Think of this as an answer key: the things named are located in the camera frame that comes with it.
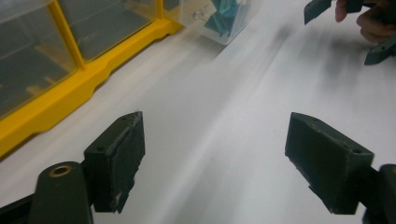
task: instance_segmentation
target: yellow plastic bin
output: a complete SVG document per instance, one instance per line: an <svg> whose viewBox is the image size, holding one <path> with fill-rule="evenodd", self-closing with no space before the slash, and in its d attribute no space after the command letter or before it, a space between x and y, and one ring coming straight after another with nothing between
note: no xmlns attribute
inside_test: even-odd
<svg viewBox="0 0 396 224"><path fill-rule="evenodd" d="M0 159L182 26L163 0L0 0Z"/></svg>
<svg viewBox="0 0 396 224"><path fill-rule="evenodd" d="M78 48L87 61L155 20L153 0L59 0Z"/></svg>
<svg viewBox="0 0 396 224"><path fill-rule="evenodd" d="M0 118L75 71L49 2L0 0Z"/></svg>

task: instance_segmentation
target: yellow frame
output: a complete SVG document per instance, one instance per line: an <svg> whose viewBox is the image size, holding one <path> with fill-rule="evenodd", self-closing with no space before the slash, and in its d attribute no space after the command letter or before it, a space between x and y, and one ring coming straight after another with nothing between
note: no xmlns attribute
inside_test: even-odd
<svg viewBox="0 0 396 224"><path fill-rule="evenodd" d="M111 71L122 65L156 39L176 33L182 26L163 15L163 0L156 1L157 18L136 34L91 62L85 62L78 50L57 0L49 10L57 23L66 46L77 65L74 74L37 96L10 115L0 119L0 158L35 133L49 130L67 115L87 102L95 88Z"/></svg>

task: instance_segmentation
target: transparent storage drawer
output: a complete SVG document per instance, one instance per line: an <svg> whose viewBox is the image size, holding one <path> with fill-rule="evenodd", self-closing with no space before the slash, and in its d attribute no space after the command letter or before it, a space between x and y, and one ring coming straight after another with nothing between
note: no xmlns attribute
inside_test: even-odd
<svg viewBox="0 0 396 224"><path fill-rule="evenodd" d="M0 0L0 119L75 70L48 2Z"/></svg>
<svg viewBox="0 0 396 224"><path fill-rule="evenodd" d="M180 22L229 44L257 13L262 0L180 0Z"/></svg>
<svg viewBox="0 0 396 224"><path fill-rule="evenodd" d="M82 57L90 61L150 24L154 0L59 0Z"/></svg>
<svg viewBox="0 0 396 224"><path fill-rule="evenodd" d="M180 0L163 0L164 15L172 21L178 22Z"/></svg>

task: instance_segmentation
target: finger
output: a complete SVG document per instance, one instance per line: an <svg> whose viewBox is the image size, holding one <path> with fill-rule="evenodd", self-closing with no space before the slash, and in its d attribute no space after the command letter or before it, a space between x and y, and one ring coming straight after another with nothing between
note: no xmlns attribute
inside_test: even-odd
<svg viewBox="0 0 396 224"><path fill-rule="evenodd" d="M362 13L358 19L357 24L367 33L373 35L390 36L396 34L396 26L392 24L384 24L380 18L383 14L381 7L373 7Z"/></svg>
<svg viewBox="0 0 396 224"><path fill-rule="evenodd" d="M389 4L389 0L364 0L364 3L368 4L377 4L382 8L386 7Z"/></svg>
<svg viewBox="0 0 396 224"><path fill-rule="evenodd" d="M347 0L338 0L335 4L335 20L337 22L343 21L347 17L346 3Z"/></svg>
<svg viewBox="0 0 396 224"><path fill-rule="evenodd" d="M368 41L373 42L373 43L382 43L384 41L387 41L390 36L384 36L384 35L374 35L366 30L361 29L361 35L366 38Z"/></svg>

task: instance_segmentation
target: teal object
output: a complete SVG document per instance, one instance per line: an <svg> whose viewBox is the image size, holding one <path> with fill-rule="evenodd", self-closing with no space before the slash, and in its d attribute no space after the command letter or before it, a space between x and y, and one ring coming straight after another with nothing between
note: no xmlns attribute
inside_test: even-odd
<svg viewBox="0 0 396 224"><path fill-rule="evenodd" d="M205 27L219 33L220 36L230 35L233 29L233 22L239 9L236 0L212 0L216 8Z"/></svg>

